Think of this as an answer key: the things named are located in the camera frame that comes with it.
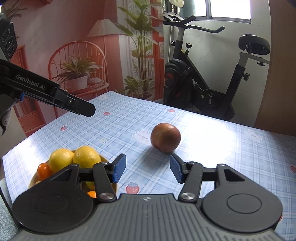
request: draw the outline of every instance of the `potted plant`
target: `potted plant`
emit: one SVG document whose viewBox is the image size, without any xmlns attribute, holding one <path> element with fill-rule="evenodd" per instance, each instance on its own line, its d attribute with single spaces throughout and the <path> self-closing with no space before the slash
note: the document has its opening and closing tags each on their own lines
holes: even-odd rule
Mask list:
<svg viewBox="0 0 296 241">
<path fill-rule="evenodd" d="M 2 5 L 1 13 L 5 14 L 7 20 L 12 20 L 15 17 L 21 18 L 22 15 L 19 13 L 20 11 L 27 10 L 28 8 L 21 8 L 23 4 L 17 6 L 17 3 L 20 0 L 16 0 L 16 2 L 9 8 L 6 8 L 5 5 Z"/>
<path fill-rule="evenodd" d="M 136 7 L 134 12 L 118 7 L 127 15 L 125 21 L 128 28 L 118 23 L 115 25 L 127 36 L 131 37 L 134 43 L 135 49 L 131 51 L 131 55 L 136 59 L 133 66 L 139 79 L 137 80 L 131 76 L 124 78 L 126 87 L 121 91 L 121 94 L 150 100 L 154 93 L 155 78 L 151 77 L 152 68 L 147 55 L 153 48 L 153 44 L 158 45 L 158 43 L 148 36 L 152 31 L 156 30 L 152 27 L 151 20 L 156 17 L 148 14 L 148 8 L 153 7 L 153 5 L 147 3 L 147 0 L 133 0 L 133 2 Z"/>
<path fill-rule="evenodd" d="M 77 59 L 69 56 L 70 63 L 58 64 L 61 65 L 62 73 L 53 77 L 57 79 L 60 85 L 69 84 L 72 91 L 85 89 L 87 87 L 87 80 L 90 73 L 94 73 L 96 69 L 102 69 L 102 66 L 96 65 L 90 58 Z"/>
</svg>

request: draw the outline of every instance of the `bike handlebar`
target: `bike handlebar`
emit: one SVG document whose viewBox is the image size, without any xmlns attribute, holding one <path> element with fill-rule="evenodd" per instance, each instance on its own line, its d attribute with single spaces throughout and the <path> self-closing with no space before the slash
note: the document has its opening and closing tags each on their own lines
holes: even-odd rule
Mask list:
<svg viewBox="0 0 296 241">
<path fill-rule="evenodd" d="M 224 26 L 221 26 L 221 27 L 217 28 L 216 30 L 211 30 L 211 29 L 208 29 L 208 28 L 202 28 L 202 27 L 198 27 L 198 26 L 194 26 L 194 25 L 188 25 L 188 26 L 189 26 L 189 28 L 209 32 L 209 33 L 212 33 L 212 34 L 220 33 L 221 31 L 223 31 L 225 29 Z"/>
<path fill-rule="evenodd" d="M 169 20 L 164 20 L 163 24 L 164 25 L 171 25 L 171 26 L 175 26 L 175 27 L 180 27 L 180 28 L 193 28 L 193 29 L 197 29 L 197 30 L 201 30 L 201 31 L 205 31 L 205 32 L 209 32 L 209 33 L 213 33 L 213 34 L 217 34 L 220 33 L 222 30 L 225 29 L 224 26 L 219 27 L 216 30 L 211 30 L 208 28 L 202 28 L 202 27 L 198 27 L 198 26 L 194 26 L 194 25 L 188 25 L 187 23 L 192 22 L 196 19 L 196 17 L 194 15 L 185 18 L 182 21 L 169 21 Z"/>
</svg>

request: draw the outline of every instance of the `table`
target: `table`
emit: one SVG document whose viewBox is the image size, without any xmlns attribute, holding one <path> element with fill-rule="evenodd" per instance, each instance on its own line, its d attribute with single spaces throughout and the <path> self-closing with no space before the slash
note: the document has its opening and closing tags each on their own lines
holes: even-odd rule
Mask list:
<svg viewBox="0 0 296 241">
<path fill-rule="evenodd" d="M 276 232 L 296 238 L 296 137 L 274 134 L 193 114 L 162 104 L 107 92 L 90 101 L 96 107 L 87 118 L 66 113 L 25 139 L 3 157 L 12 201 L 24 192 L 40 163 L 58 148 L 94 147 L 109 160 L 126 154 L 127 167 L 119 193 L 173 193 L 182 185 L 172 174 L 168 155 L 153 148 L 150 133 L 158 123 L 175 125 L 182 139 L 176 153 L 204 167 L 225 163 L 279 197 L 283 219 Z M 201 196 L 214 189 L 203 183 Z"/>
</svg>

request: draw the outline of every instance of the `orange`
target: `orange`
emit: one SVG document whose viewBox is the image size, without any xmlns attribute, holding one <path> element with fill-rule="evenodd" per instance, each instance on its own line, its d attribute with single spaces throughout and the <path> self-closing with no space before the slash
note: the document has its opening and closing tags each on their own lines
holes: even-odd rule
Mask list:
<svg viewBox="0 0 296 241">
<path fill-rule="evenodd" d="M 87 194 L 93 198 L 96 198 L 96 191 L 89 191 Z"/>
</svg>

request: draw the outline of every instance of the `exercise bike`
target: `exercise bike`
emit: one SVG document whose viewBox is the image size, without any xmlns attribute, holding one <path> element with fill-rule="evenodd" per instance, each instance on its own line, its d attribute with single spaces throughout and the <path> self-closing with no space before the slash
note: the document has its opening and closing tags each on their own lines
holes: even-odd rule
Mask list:
<svg viewBox="0 0 296 241">
<path fill-rule="evenodd" d="M 270 53 L 270 45 L 267 40 L 255 35 L 243 35 L 239 38 L 239 48 L 248 53 L 240 52 L 240 59 L 235 67 L 230 84 L 226 93 L 212 90 L 208 87 L 205 80 L 188 57 L 189 49 L 192 44 L 186 43 L 187 50 L 182 49 L 185 29 L 193 28 L 209 33 L 219 33 L 225 29 L 224 26 L 216 30 L 210 30 L 194 25 L 189 25 L 195 20 L 195 16 L 186 19 L 172 12 L 164 12 L 164 25 L 178 27 L 178 37 L 172 41 L 174 46 L 173 58 L 165 64 L 165 86 L 163 94 L 163 103 L 168 106 L 180 108 L 183 110 L 195 109 L 197 113 L 217 119 L 229 121 L 234 117 L 234 109 L 231 102 L 235 96 L 241 79 L 247 81 L 250 77 L 245 73 L 245 67 L 248 59 L 258 61 L 260 66 L 269 64 L 268 60 L 258 55 L 267 55 Z"/>
</svg>

